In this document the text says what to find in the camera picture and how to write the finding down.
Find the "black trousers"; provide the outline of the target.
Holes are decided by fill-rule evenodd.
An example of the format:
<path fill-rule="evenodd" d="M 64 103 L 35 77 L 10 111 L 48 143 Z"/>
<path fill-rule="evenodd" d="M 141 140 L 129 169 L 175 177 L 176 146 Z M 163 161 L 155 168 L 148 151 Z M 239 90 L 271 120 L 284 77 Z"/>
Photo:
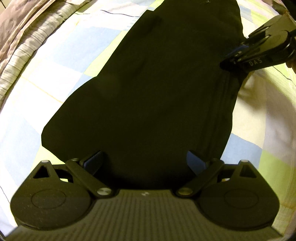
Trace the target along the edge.
<path fill-rule="evenodd" d="M 146 11 L 99 75 L 43 129 L 59 160 L 108 154 L 94 171 L 108 187 L 167 188 L 194 173 L 187 153 L 220 158 L 243 72 L 219 64 L 244 41 L 236 1 L 164 1 Z"/>

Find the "checkered bed sheet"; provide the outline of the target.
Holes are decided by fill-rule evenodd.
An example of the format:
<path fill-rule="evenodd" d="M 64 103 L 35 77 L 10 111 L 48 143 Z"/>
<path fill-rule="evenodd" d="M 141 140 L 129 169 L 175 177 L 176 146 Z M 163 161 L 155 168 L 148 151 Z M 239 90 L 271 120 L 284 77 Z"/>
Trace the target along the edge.
<path fill-rule="evenodd" d="M 60 160 L 41 145 L 45 124 L 67 97 L 95 77 L 128 30 L 160 1 L 91 1 L 46 39 L 20 72 L 1 110 L 1 232 L 16 228 L 10 201 L 42 160 Z M 247 159 L 280 198 L 274 227 L 295 230 L 295 73 L 284 64 L 253 73 L 233 113 L 227 163 Z"/>

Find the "white striped duvet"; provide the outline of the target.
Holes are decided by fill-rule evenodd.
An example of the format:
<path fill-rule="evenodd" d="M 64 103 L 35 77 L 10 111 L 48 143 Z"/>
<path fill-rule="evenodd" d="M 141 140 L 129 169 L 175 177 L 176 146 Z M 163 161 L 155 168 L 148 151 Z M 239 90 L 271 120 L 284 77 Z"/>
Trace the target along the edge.
<path fill-rule="evenodd" d="M 89 1 L 54 1 L 34 21 L 25 24 L 6 58 L 1 61 L 1 106 L 4 106 L 15 82 L 41 45 L 88 3 Z"/>

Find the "pink folded cloth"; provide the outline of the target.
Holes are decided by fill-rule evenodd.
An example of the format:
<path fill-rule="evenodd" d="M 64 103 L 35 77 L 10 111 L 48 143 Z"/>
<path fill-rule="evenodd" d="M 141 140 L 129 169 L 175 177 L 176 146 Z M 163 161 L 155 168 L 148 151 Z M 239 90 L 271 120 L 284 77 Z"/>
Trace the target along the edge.
<path fill-rule="evenodd" d="M 1 61 L 15 42 L 21 29 L 34 21 L 54 1 L 11 1 L 1 13 Z"/>

